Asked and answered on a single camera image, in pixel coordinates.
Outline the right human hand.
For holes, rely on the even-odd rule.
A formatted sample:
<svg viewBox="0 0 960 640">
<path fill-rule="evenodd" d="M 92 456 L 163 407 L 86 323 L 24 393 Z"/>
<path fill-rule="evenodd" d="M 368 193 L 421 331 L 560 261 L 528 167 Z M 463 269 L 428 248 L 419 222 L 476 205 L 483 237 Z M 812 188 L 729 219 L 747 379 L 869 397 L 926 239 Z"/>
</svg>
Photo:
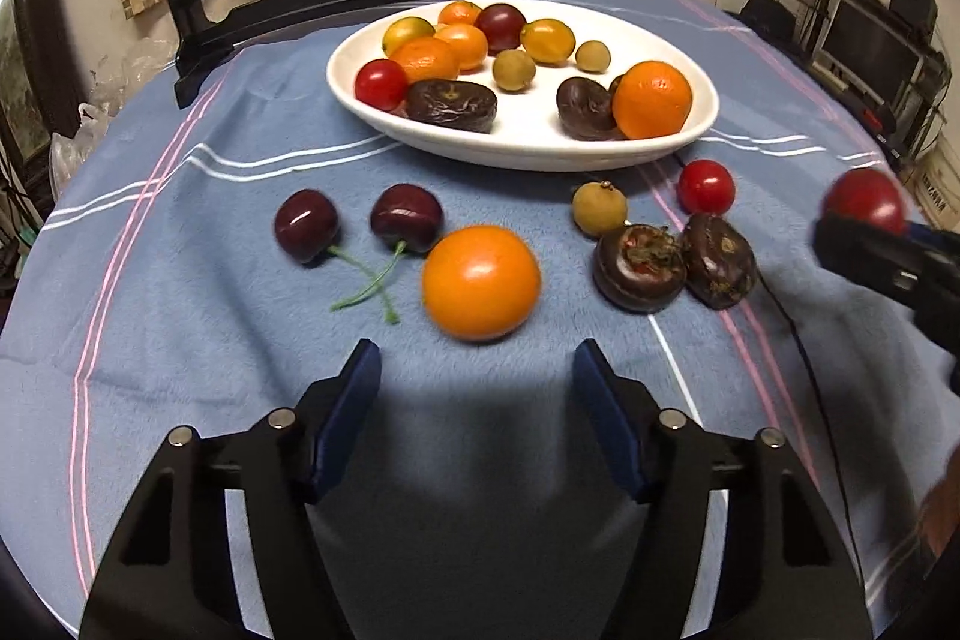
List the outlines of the right human hand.
<svg viewBox="0 0 960 640">
<path fill-rule="evenodd" d="M 947 549 L 953 533 L 958 528 L 958 518 L 960 518 L 958 473 L 947 471 L 924 498 L 921 520 L 919 520 L 921 536 L 935 557 L 940 557 Z"/>
</svg>

